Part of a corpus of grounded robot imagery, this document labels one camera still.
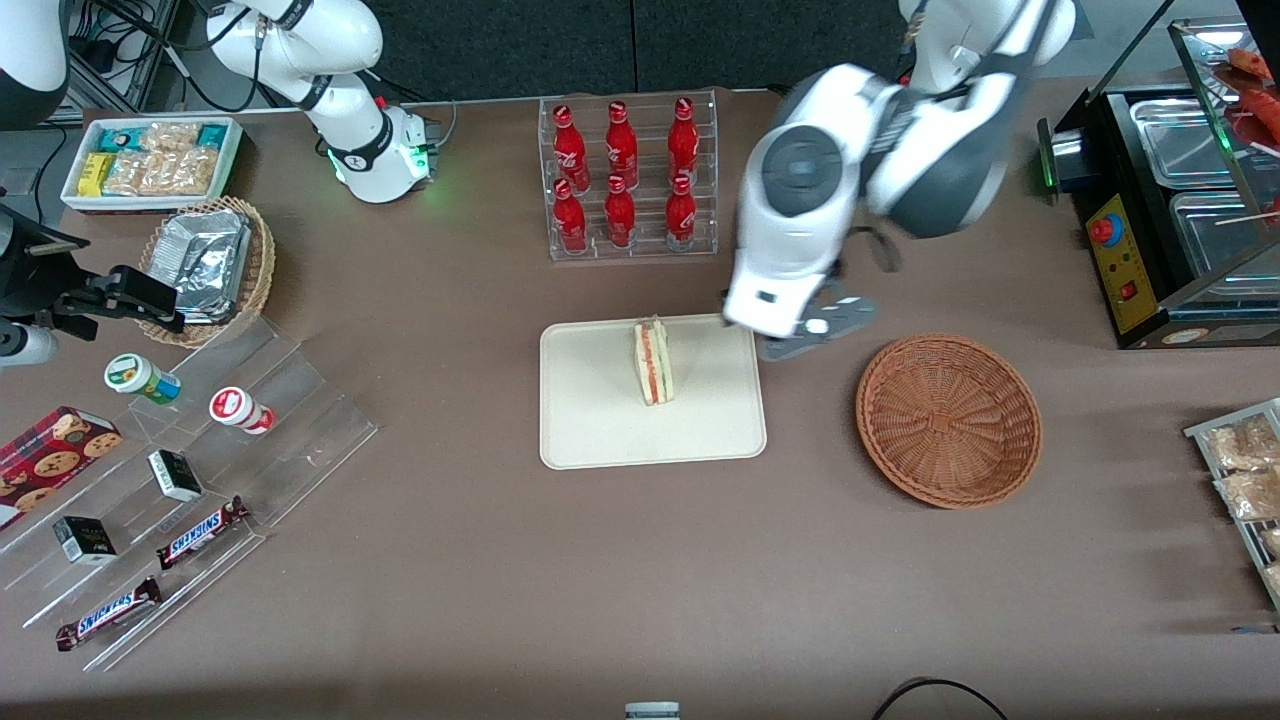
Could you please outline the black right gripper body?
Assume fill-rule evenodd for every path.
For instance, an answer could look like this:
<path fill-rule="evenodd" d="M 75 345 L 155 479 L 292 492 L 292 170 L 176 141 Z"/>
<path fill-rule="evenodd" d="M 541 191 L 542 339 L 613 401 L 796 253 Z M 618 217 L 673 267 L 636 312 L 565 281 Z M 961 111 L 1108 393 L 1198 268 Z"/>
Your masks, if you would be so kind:
<path fill-rule="evenodd" d="M 78 265 L 73 252 L 91 242 L 49 228 L 6 205 L 1 210 L 9 222 L 1 258 L 3 316 L 86 315 L 87 306 L 78 293 L 91 274 Z"/>

